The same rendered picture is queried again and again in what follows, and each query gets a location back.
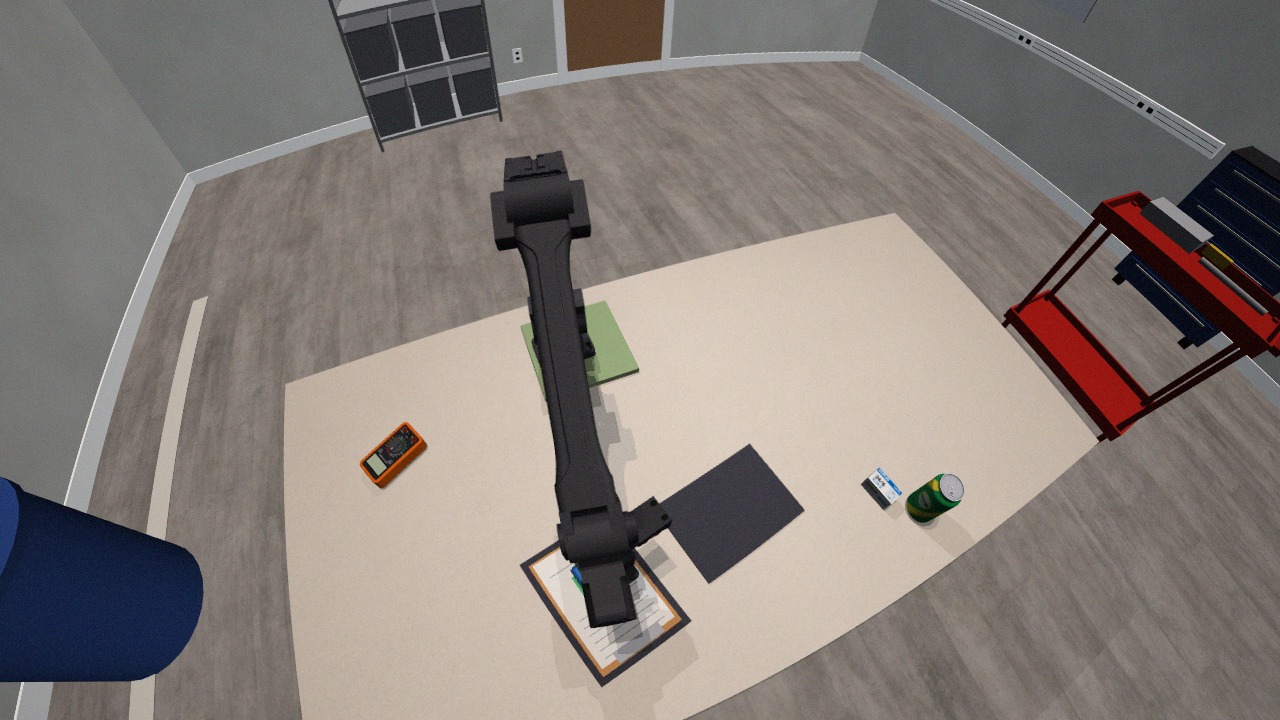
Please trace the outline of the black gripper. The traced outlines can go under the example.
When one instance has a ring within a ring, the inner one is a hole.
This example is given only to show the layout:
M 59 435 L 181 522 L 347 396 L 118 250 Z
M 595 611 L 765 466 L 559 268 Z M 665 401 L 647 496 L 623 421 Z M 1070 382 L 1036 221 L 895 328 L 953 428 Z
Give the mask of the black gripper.
M 573 562 L 573 564 L 579 569 L 579 562 Z M 637 571 L 637 569 L 634 565 L 631 568 L 626 569 L 625 571 L 627 573 L 628 583 L 634 582 L 639 577 L 639 571 Z

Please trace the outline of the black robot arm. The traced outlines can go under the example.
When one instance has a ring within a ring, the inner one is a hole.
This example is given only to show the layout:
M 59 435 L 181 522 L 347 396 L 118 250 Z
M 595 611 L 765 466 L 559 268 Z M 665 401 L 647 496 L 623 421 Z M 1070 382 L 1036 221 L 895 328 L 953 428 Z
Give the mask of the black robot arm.
M 625 573 L 635 562 L 632 550 L 672 519 L 654 496 L 622 511 L 598 441 L 584 363 L 595 347 L 582 288 L 572 288 L 570 274 L 571 241 L 591 236 L 585 186 L 570 181 L 562 151 L 506 158 L 504 191 L 490 200 L 497 249 L 518 249 L 529 278 L 531 342 L 556 448 L 561 552 L 579 562 L 590 628 L 628 623 L 637 619 Z

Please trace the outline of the green and yellow drink can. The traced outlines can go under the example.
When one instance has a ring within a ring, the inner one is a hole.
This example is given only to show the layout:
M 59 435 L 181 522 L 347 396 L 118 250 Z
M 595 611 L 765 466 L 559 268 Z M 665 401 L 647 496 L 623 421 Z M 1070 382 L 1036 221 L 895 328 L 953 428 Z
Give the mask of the green and yellow drink can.
M 965 488 L 963 480 L 951 474 L 940 474 L 908 497 L 908 512 L 920 523 L 931 521 L 961 502 Z

